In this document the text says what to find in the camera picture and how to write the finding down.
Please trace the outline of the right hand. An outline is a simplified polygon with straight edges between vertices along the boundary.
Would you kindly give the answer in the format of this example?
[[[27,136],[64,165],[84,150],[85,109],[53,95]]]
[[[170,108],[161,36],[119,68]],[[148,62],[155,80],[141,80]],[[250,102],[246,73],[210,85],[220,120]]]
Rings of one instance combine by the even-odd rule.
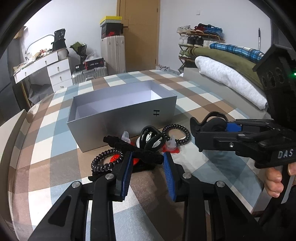
[[[287,173],[290,176],[295,176],[296,174],[296,164],[291,163],[288,165]],[[264,187],[269,196],[278,198],[280,194],[283,192],[283,184],[282,184],[282,173],[278,171],[276,168],[267,168],[265,171],[265,182]]]

